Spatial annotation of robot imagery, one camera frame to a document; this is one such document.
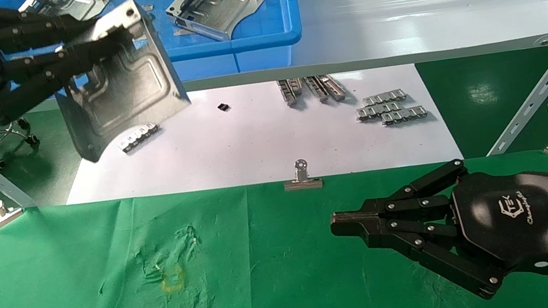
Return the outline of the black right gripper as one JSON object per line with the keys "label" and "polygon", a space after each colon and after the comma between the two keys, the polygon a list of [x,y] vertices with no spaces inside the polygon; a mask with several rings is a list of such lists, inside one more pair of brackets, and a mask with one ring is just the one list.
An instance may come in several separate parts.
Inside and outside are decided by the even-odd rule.
{"label": "black right gripper", "polygon": [[[451,160],[391,196],[334,212],[331,232],[395,250],[487,300],[504,283],[505,271],[548,276],[548,173],[466,174],[464,161]],[[451,200],[443,191],[452,186]],[[493,262],[478,249],[465,254],[468,243],[458,225],[445,223],[452,201],[463,237]]]}

